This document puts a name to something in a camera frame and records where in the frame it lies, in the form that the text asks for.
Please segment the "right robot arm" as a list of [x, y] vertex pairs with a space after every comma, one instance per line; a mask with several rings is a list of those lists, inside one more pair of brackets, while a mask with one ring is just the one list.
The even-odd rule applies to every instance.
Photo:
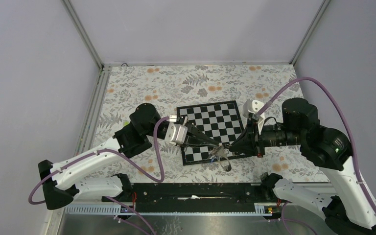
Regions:
[[245, 104], [246, 128], [229, 151], [262, 157], [267, 147], [297, 145], [300, 153], [327, 176], [336, 194], [327, 196], [296, 185], [272, 173], [261, 179], [261, 195], [277, 198], [319, 216], [338, 235], [376, 235], [376, 212], [357, 181], [353, 149], [346, 135], [320, 124], [317, 108], [303, 98], [282, 104], [283, 121], [265, 125], [257, 118], [255, 101]]

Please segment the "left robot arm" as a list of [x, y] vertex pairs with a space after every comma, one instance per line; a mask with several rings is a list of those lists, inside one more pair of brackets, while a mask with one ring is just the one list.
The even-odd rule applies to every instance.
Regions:
[[[41, 161], [38, 164], [41, 181], [30, 193], [29, 203], [43, 203], [48, 210], [55, 210], [77, 199], [116, 197], [120, 201], [127, 201], [132, 196], [132, 188], [126, 175], [118, 174], [87, 181], [84, 178], [104, 166], [123, 159], [152, 181], [162, 183], [165, 180], [165, 170], [160, 156], [159, 139], [182, 148], [220, 146], [218, 141], [188, 122], [187, 118], [161, 117], [156, 107], [150, 103], [139, 105], [129, 118], [129, 124], [86, 152], [58, 163]], [[159, 165], [158, 178], [131, 160], [151, 147], [155, 149]], [[39, 187], [44, 194], [44, 200], [41, 202], [33, 200], [33, 195]]]

